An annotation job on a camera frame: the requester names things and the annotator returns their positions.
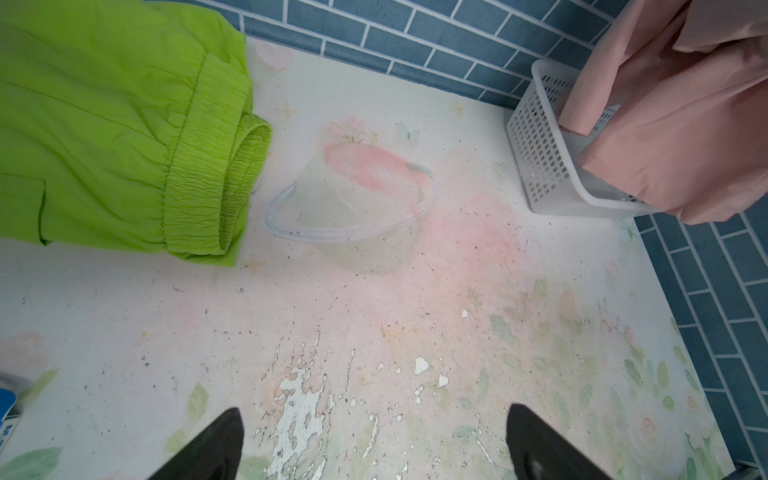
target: white plastic basket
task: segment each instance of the white plastic basket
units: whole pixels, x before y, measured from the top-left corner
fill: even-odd
[[[572,160],[600,134],[618,107],[605,109],[590,137],[561,132],[554,113],[562,109],[579,72],[548,60],[535,61],[531,71],[533,81],[507,123],[531,209],[545,215],[609,218],[657,212]]]

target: pink jacket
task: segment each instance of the pink jacket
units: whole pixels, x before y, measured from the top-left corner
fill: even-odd
[[[631,0],[558,119],[589,135],[622,104],[578,161],[685,223],[727,220],[768,191],[768,8],[733,3]]]

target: star print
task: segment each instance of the star print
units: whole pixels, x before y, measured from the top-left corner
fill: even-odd
[[[283,108],[275,108],[275,110],[282,111],[286,115],[286,120],[290,120],[290,116],[292,114],[299,113],[296,110],[291,110],[290,105],[288,105],[288,102],[286,102],[286,106],[285,107],[283,107]]]
[[[459,117],[461,117],[461,116],[462,116],[462,114],[464,113],[464,111],[466,110],[466,108],[464,108],[464,107],[462,106],[462,104],[460,104],[460,103],[456,102],[456,103],[453,105],[453,110],[456,112],[456,114],[457,114]]]

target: elastic cuff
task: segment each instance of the elastic cuff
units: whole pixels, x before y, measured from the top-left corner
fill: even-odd
[[[167,175],[164,232],[175,253],[222,255],[266,159],[269,124],[243,113],[252,84],[207,55]]]

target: lime green jacket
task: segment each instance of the lime green jacket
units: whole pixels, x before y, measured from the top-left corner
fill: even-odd
[[[0,237],[234,265],[272,131],[245,37],[141,0],[0,2]]]

